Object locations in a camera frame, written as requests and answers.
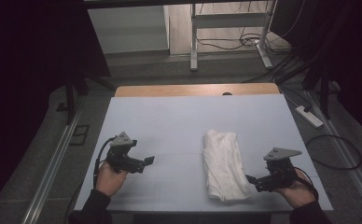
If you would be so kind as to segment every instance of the table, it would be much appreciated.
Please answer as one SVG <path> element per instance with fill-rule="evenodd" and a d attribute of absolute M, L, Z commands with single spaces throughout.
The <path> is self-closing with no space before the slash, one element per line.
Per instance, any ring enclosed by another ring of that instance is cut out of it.
<path fill-rule="evenodd" d="M 223 92 L 234 95 L 221 96 Z M 108 205 L 110 211 L 261 213 L 292 209 L 280 195 L 257 193 L 254 186 L 253 196 L 245 201 L 219 203 L 209 199 L 202 166 L 202 136 L 207 127 L 238 134 L 244 171 L 256 177 L 269 173 L 262 157 L 273 146 L 300 149 L 303 154 L 291 159 L 293 164 L 313 180 L 322 208 L 332 210 L 285 98 L 274 84 L 120 87 L 115 96 L 108 107 L 76 210 L 82 209 L 89 197 L 98 150 L 106 139 L 122 131 L 138 140 L 129 153 L 131 157 L 156 159 L 142 174 L 128 175 Z"/>

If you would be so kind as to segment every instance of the folded white towel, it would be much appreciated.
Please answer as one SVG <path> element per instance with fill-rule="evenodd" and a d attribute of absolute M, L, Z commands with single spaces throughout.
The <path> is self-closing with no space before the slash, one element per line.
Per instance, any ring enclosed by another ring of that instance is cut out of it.
<path fill-rule="evenodd" d="M 221 201 L 242 200 L 252 195 L 243 172 L 236 133 L 210 130 L 204 136 L 204 170 L 208 194 Z"/>

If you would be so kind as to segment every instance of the power strip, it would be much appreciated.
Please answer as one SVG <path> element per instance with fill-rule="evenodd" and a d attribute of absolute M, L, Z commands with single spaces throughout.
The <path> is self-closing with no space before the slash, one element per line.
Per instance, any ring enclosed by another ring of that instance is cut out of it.
<path fill-rule="evenodd" d="M 311 123 L 315 128 L 318 128 L 323 125 L 323 122 L 318 119 L 314 114 L 310 111 L 304 112 L 304 106 L 300 105 L 296 108 L 297 112 L 302 115 L 309 123 Z"/>

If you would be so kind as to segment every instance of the gray carpet floor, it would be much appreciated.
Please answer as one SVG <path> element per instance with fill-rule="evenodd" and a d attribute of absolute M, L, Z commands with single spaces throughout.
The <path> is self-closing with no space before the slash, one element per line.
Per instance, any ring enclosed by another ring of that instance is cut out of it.
<path fill-rule="evenodd" d="M 199 71 L 195 73 L 189 72 L 188 57 L 162 55 L 117 57 L 107 57 L 112 77 L 105 78 L 107 82 L 117 87 L 125 85 L 239 83 L 266 72 L 258 55 L 248 52 L 202 55 L 199 60 Z M 272 57 L 272 62 L 274 64 L 279 63 L 283 57 Z M 302 79 L 303 76 L 294 77 L 285 85 L 303 94 L 300 89 Z M 269 82 L 270 79 L 266 77 L 258 81 Z M 81 128 L 89 126 L 87 139 L 80 146 L 78 144 L 83 142 L 80 136 L 74 136 L 71 139 L 72 144 L 65 151 L 63 161 L 37 223 L 63 222 L 67 205 L 83 180 L 91 160 L 91 154 L 104 122 L 106 109 L 114 92 L 90 80 L 87 82 L 90 93 L 86 96 L 76 96 L 77 105 L 82 101 L 85 102 L 77 125 Z M 296 94 L 290 92 L 286 92 L 286 94 L 295 103 L 306 104 Z M 35 139 L 0 194 L 0 223 L 21 223 L 49 160 L 63 135 L 67 113 L 56 111 L 60 103 L 65 103 L 64 88 L 51 94 L 49 110 Z M 304 141 L 326 132 L 323 128 L 315 129 L 297 114 L 293 104 L 289 103 L 289 107 Z M 336 94 L 329 96 L 329 113 L 331 121 L 336 125 L 341 136 L 353 142 L 362 153 L 362 127 L 339 104 Z M 342 166 L 331 139 L 319 139 L 312 143 L 308 150 L 312 157 Z M 329 170 L 319 164 L 315 164 L 315 167 L 334 207 L 333 212 L 327 213 L 329 218 L 334 223 L 362 223 L 362 197 L 348 172 Z M 139 218 L 133 214 L 114 215 L 115 223 L 118 224 L 133 223 Z M 266 220 L 265 223 L 288 223 L 287 219 L 288 214 L 274 214 L 271 216 L 271 220 Z M 216 222 L 213 222 L 210 218 L 199 219 L 200 223 L 221 223 L 220 220 L 221 218 L 218 218 Z"/>

